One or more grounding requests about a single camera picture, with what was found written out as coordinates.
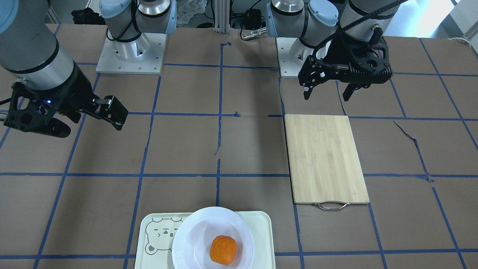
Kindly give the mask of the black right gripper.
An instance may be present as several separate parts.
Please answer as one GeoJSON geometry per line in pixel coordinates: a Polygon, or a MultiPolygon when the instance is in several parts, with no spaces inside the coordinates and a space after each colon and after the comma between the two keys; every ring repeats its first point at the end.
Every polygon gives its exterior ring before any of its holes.
{"type": "Polygon", "coordinates": [[[78,123],[84,104],[99,98],[77,64],[71,75],[57,87],[34,90],[26,83],[15,82],[9,99],[10,109],[3,119],[4,125],[22,132],[33,132],[45,126],[59,113],[78,123]]]}

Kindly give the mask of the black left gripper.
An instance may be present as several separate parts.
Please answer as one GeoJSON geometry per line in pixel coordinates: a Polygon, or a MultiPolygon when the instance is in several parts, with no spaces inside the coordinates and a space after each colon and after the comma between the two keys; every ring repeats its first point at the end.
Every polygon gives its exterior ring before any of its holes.
{"type": "Polygon", "coordinates": [[[382,84],[393,76],[388,46],[381,28],[372,30],[369,41],[340,34],[323,58],[308,56],[298,74],[303,87],[316,87],[328,80],[350,84],[382,84]]]}

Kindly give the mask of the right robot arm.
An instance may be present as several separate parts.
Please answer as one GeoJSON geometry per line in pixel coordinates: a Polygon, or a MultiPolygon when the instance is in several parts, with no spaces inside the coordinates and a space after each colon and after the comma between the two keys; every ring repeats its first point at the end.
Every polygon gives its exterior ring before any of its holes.
{"type": "Polygon", "coordinates": [[[167,38],[165,65],[160,75],[99,74],[94,64],[106,42],[102,25],[48,25],[79,68],[91,80],[94,93],[114,95],[129,114],[122,131],[91,116],[72,124],[67,138],[24,133],[1,127],[1,148],[17,142],[26,145],[65,146],[73,138],[97,142],[146,143],[150,132],[157,136],[168,130],[174,136],[183,131],[193,137],[212,139],[222,131],[224,118],[246,119],[258,116],[277,118],[282,109],[279,99],[279,68],[275,41],[263,36],[252,41],[214,33],[210,28],[178,28],[167,38]]]}

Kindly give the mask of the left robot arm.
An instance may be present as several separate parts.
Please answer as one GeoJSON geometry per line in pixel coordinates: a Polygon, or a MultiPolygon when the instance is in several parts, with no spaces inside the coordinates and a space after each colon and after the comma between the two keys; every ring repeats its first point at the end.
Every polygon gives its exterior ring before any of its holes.
{"type": "MultiPolygon", "coordinates": [[[[272,0],[268,5],[266,32],[278,38],[296,38],[304,47],[299,61],[300,84],[304,98],[328,80],[348,83],[343,92],[348,101],[353,92],[372,84],[387,82],[393,71],[388,46],[383,38],[401,1],[349,0],[342,15],[327,0],[272,0]]],[[[118,45],[136,45],[146,33],[170,34],[175,31],[176,2],[173,0],[103,0],[101,13],[118,45]]],[[[67,78],[32,98],[30,127],[25,132],[67,137],[68,125],[56,119],[57,112],[78,123],[81,113],[107,121],[120,131],[128,110],[114,96],[101,99],[76,63],[60,68],[67,78]]]]}

